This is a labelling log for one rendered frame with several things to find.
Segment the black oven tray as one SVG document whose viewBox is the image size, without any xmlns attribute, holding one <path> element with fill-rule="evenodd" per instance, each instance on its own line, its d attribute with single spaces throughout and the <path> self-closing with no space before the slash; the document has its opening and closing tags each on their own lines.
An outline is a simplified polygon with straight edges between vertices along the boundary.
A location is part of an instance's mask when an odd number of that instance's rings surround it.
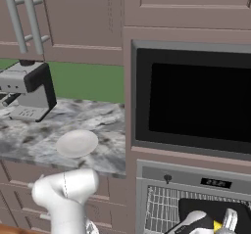
<svg viewBox="0 0 251 234">
<path fill-rule="evenodd" d="M 235 232 L 237 234 L 251 234 L 251 210 L 243 204 L 185 198 L 178 201 L 180 220 L 185 220 L 187 215 L 192 211 L 204 211 L 213 220 L 223 222 L 227 209 L 237 211 L 238 221 Z"/>
</svg>

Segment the wide mauve wall cupboard door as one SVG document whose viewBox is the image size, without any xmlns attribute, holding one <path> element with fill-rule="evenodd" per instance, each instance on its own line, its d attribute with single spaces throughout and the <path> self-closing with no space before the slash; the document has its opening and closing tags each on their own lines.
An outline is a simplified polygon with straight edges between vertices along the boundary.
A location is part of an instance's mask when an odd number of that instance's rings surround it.
<svg viewBox="0 0 251 234">
<path fill-rule="evenodd" d="M 42 0 L 35 7 L 44 58 L 53 62 L 120 66 L 124 0 Z"/>
</svg>

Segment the mauve drawer front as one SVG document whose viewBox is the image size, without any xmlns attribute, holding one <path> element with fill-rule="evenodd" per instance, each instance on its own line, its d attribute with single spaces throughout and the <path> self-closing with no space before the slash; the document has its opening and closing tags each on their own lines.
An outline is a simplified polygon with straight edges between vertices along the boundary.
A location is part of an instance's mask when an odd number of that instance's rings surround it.
<svg viewBox="0 0 251 234">
<path fill-rule="evenodd" d="M 0 207 L 11 211 L 14 221 L 24 229 L 50 231 L 50 221 L 41 219 L 45 208 L 38 206 L 32 199 L 31 190 L 23 187 L 0 184 Z M 126 207 L 107 202 L 88 200 L 85 204 L 87 217 L 98 227 L 101 234 L 126 233 Z"/>
<path fill-rule="evenodd" d="M 42 174 L 45 176 L 63 172 L 62 169 L 38 166 L 33 164 L 22 164 L 10 161 L 0 161 L 8 180 L 15 184 L 28 184 L 34 182 Z M 105 176 L 99 176 L 99 187 L 96 192 L 97 197 L 103 199 L 109 198 L 108 179 Z"/>
</svg>

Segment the black and grey microwave oven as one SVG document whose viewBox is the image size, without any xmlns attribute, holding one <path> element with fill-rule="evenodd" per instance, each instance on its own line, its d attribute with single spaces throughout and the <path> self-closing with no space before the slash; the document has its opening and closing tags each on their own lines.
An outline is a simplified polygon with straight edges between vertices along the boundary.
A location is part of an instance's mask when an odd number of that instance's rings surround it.
<svg viewBox="0 0 251 234">
<path fill-rule="evenodd" d="M 132 40 L 131 142 L 251 160 L 251 45 Z"/>
</svg>

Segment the silver and black coffee machine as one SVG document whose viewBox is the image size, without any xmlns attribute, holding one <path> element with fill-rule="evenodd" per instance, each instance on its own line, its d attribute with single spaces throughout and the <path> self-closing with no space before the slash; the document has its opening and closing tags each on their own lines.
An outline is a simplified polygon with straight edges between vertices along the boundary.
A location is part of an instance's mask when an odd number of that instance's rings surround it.
<svg viewBox="0 0 251 234">
<path fill-rule="evenodd" d="M 19 103 L 10 119 L 40 122 L 57 104 L 49 65 L 44 62 L 19 61 L 2 70 L 0 91 L 8 93 L 2 102 L 5 107 L 15 100 Z"/>
</svg>

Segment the mauve cupboard door above microwave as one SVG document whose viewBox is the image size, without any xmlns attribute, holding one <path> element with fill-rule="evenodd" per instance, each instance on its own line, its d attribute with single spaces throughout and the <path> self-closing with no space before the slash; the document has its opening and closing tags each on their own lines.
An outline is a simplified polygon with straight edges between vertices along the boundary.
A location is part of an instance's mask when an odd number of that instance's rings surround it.
<svg viewBox="0 0 251 234">
<path fill-rule="evenodd" d="M 251 30 L 251 0 L 125 0 L 125 23 Z"/>
</svg>

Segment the silver built-in oven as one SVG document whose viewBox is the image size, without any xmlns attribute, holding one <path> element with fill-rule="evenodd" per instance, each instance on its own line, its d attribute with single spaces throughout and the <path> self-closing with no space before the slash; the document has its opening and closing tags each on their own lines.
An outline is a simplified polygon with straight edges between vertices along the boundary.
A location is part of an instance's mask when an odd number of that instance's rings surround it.
<svg viewBox="0 0 251 234">
<path fill-rule="evenodd" d="M 166 174 L 172 177 L 169 184 L 164 179 Z M 153 234 L 144 230 L 149 186 L 251 202 L 250 174 L 139 160 L 136 172 L 135 234 Z"/>
</svg>

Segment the narrow mauve wall cupboard door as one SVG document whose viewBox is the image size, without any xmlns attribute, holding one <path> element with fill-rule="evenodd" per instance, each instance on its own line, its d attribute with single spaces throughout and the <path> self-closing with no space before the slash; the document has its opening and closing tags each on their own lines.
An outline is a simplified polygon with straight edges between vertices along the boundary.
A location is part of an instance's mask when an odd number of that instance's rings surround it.
<svg viewBox="0 0 251 234">
<path fill-rule="evenodd" d="M 0 0 L 0 58 L 29 58 L 31 40 L 25 1 Z"/>
</svg>

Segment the white round plate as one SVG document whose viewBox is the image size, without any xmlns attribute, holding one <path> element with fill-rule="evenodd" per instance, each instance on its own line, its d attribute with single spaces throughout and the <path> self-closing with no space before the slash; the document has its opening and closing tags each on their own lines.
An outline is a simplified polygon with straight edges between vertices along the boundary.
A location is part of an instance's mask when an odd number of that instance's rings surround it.
<svg viewBox="0 0 251 234">
<path fill-rule="evenodd" d="M 73 130 L 61 136 L 56 143 L 58 153 L 67 158 L 81 158 L 95 150 L 98 137 L 89 130 Z"/>
</svg>

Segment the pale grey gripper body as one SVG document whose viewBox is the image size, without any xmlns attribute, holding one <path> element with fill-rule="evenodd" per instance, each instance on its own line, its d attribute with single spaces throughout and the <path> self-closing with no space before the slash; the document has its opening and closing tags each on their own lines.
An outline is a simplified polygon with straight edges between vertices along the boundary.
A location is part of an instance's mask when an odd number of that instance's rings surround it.
<svg viewBox="0 0 251 234">
<path fill-rule="evenodd" d="M 237 211 L 233 209 L 227 209 L 226 215 L 223 220 L 223 232 L 224 234 L 236 234 L 235 227 L 238 221 Z"/>
</svg>

